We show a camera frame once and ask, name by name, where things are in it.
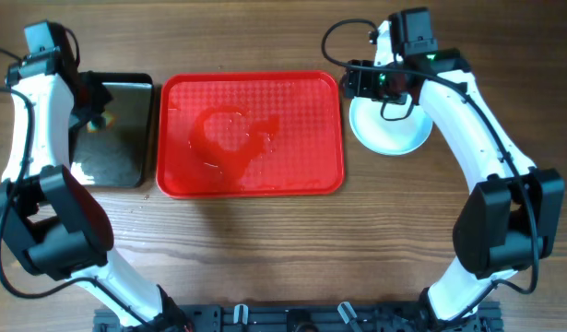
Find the green yellow sponge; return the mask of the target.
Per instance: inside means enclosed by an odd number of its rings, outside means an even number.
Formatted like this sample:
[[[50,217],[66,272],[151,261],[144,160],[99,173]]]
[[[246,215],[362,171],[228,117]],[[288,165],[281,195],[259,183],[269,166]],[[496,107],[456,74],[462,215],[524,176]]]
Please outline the green yellow sponge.
[[[113,126],[115,123],[115,116],[107,111],[93,117],[87,123],[87,131],[89,133],[97,133],[105,131]]]

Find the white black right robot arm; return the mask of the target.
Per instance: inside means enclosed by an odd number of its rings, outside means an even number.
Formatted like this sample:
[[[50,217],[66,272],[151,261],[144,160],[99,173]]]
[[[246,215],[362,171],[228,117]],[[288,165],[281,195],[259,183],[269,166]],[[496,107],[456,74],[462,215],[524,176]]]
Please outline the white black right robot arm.
[[[422,331],[461,326],[480,303],[523,270],[539,272],[553,249],[565,184],[541,170],[508,137],[456,49],[442,50],[429,13],[415,8],[372,24],[371,61],[345,63],[349,124],[369,150],[400,156],[442,133],[469,191],[453,229],[455,258],[420,295]]]

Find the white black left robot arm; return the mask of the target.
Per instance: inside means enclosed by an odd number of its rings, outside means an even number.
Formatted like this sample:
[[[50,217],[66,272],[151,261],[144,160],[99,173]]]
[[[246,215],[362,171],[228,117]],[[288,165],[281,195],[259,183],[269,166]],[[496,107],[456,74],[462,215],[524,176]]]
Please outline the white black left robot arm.
[[[15,106],[12,148],[0,183],[0,282],[25,300],[72,286],[90,292],[128,331],[187,331],[186,314],[115,249],[111,223],[70,172],[74,111],[105,88],[77,72],[60,46],[9,68],[1,92]]]

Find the black water tray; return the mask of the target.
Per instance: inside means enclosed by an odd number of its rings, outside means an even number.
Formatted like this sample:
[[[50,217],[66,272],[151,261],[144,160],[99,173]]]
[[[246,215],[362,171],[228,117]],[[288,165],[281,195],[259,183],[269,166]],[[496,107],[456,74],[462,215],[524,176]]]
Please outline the black water tray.
[[[137,187],[144,179],[155,88],[144,73],[102,73],[112,94],[104,111],[115,116],[105,131],[75,134],[70,172],[83,185]]]

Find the red plastic tray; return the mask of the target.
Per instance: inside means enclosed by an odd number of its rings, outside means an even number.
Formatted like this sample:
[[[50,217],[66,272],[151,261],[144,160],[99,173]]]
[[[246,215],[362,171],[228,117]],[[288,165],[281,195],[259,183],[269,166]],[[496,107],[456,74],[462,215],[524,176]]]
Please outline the red plastic tray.
[[[180,74],[164,83],[156,182],[166,196],[328,195],[344,179],[338,84],[325,71]]]

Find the white plate top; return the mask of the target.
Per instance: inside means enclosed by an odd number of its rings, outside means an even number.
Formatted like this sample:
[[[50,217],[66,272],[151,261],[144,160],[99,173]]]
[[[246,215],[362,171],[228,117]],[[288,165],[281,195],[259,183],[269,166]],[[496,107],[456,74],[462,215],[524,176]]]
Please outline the white plate top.
[[[387,156],[408,154],[430,136],[433,120],[410,96],[404,103],[358,97],[349,105],[348,119],[354,136],[369,150]]]

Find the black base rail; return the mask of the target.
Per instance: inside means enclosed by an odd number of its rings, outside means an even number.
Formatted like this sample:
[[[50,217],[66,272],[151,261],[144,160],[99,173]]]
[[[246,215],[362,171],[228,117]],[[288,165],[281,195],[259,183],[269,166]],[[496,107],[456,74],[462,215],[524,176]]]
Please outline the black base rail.
[[[337,306],[246,306],[183,305],[181,309],[193,323],[194,331],[268,332],[297,329],[309,323],[318,331],[350,331]],[[381,302],[375,305],[354,305],[354,323],[362,331],[415,331],[414,302]],[[502,311],[498,302],[482,303],[476,314],[452,331],[503,332]]]

